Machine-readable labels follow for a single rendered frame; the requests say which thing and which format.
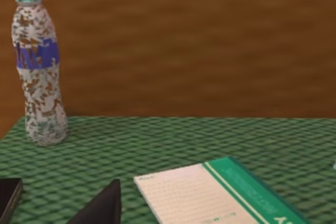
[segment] table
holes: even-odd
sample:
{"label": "table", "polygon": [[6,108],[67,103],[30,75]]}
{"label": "table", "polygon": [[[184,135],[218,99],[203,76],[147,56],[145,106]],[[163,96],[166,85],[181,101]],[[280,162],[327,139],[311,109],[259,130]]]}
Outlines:
{"label": "table", "polygon": [[336,120],[70,117],[67,140],[35,147],[21,118],[0,141],[0,177],[22,177],[11,224],[65,224],[114,178],[123,224],[157,223],[133,176],[235,156],[312,223],[336,223]]}

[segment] bottle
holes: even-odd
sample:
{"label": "bottle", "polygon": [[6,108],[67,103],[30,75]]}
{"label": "bottle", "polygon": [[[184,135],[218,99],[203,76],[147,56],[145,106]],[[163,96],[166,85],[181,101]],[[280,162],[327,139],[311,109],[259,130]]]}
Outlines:
{"label": "bottle", "polygon": [[15,1],[12,41],[25,96],[27,137],[38,146],[58,144],[67,135],[67,117],[55,28],[42,0]]}

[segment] dark box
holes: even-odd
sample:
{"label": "dark box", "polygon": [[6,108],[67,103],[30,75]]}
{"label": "dark box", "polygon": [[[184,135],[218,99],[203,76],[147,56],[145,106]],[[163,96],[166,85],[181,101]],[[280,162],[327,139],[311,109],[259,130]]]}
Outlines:
{"label": "dark box", "polygon": [[0,178],[0,224],[9,224],[22,192],[22,179]]}

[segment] white stripe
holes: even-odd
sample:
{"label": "white stripe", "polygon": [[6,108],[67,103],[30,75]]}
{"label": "white stripe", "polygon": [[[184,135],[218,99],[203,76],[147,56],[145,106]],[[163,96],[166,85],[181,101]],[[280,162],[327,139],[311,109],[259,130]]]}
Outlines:
{"label": "white stripe", "polygon": [[210,170],[213,172],[217,178],[223,182],[264,224],[269,224],[267,220],[264,219],[264,217],[257,212],[256,209],[253,208],[215,169],[212,168],[212,166],[208,163],[204,163]]}

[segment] lined paper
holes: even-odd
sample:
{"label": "lined paper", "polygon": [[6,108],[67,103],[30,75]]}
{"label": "lined paper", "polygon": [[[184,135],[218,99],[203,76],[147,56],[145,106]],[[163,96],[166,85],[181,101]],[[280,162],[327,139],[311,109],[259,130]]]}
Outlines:
{"label": "lined paper", "polygon": [[160,224],[258,224],[202,164],[134,181]]}

